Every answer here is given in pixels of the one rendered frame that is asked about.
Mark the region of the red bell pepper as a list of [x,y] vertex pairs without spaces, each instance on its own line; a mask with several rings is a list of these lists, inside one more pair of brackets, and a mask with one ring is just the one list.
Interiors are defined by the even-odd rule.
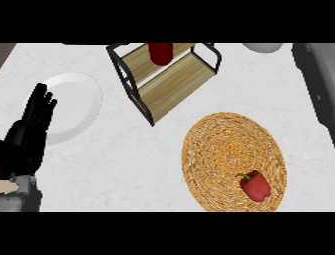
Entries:
[[254,202],[262,202],[270,196],[270,185],[261,173],[256,170],[252,170],[249,173],[239,173],[236,176],[240,177],[240,189],[249,199]]

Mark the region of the white round plate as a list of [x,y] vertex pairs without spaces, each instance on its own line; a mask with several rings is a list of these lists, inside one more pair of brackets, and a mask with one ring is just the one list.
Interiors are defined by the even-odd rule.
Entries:
[[103,93],[94,78],[82,73],[58,74],[44,84],[57,100],[47,132],[47,145],[55,145],[89,127],[101,108]]

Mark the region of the white bowl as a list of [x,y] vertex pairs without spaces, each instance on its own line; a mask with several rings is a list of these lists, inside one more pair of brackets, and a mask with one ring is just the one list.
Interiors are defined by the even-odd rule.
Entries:
[[282,43],[243,43],[243,46],[255,53],[268,54],[280,49]]

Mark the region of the round woven straw placemat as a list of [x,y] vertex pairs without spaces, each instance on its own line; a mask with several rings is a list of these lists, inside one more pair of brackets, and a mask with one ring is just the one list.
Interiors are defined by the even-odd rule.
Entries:
[[[270,195],[255,202],[240,189],[239,173],[256,170]],[[286,169],[277,143],[249,117],[230,112],[205,116],[191,126],[181,147],[181,172],[188,192],[209,212],[270,212],[280,205]]]

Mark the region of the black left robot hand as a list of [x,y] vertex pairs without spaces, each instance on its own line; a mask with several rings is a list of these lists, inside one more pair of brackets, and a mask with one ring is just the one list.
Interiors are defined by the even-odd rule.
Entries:
[[57,100],[38,83],[29,96],[23,115],[0,140],[0,179],[33,175],[44,157],[47,130]]

